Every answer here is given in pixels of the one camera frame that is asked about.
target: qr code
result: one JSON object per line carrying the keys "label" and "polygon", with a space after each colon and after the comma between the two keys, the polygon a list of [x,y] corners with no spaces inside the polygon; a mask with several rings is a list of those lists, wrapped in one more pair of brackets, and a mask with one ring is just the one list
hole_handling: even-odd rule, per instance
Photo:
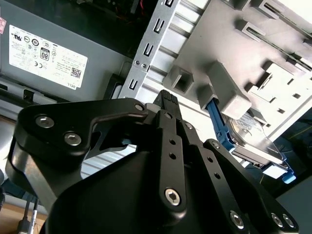
{"label": "qr code", "polygon": [[70,74],[72,77],[80,78],[81,76],[81,70],[78,70],[76,68],[72,68],[72,72]]}

